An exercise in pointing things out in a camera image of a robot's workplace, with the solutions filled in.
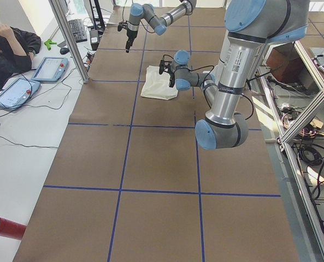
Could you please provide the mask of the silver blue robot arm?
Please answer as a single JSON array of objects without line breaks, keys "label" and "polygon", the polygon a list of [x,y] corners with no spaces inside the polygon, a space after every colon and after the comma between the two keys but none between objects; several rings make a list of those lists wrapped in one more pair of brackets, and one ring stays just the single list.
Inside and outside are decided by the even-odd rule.
[{"label": "silver blue robot arm", "polygon": [[236,107],[250,71],[257,68],[255,56],[266,45],[303,38],[308,12],[309,1],[231,1],[225,14],[229,46],[221,51],[224,61],[218,82],[211,74],[193,73],[185,50],[176,52],[171,61],[160,61],[159,73],[170,75],[170,86],[179,91],[200,87],[211,105],[195,125],[202,148],[237,147],[246,140],[248,125]]},{"label": "silver blue robot arm", "polygon": [[129,50],[132,47],[133,42],[138,35],[139,25],[142,20],[145,20],[157,35],[162,35],[166,31],[167,27],[175,21],[183,16],[191,15],[196,4],[196,0],[180,1],[180,5],[171,11],[162,16],[157,16],[154,7],[151,4],[141,5],[139,3],[133,3],[130,8],[128,20],[122,20],[117,26],[119,32],[123,29],[126,30],[126,35],[128,37],[125,46],[126,52],[129,53]]}]

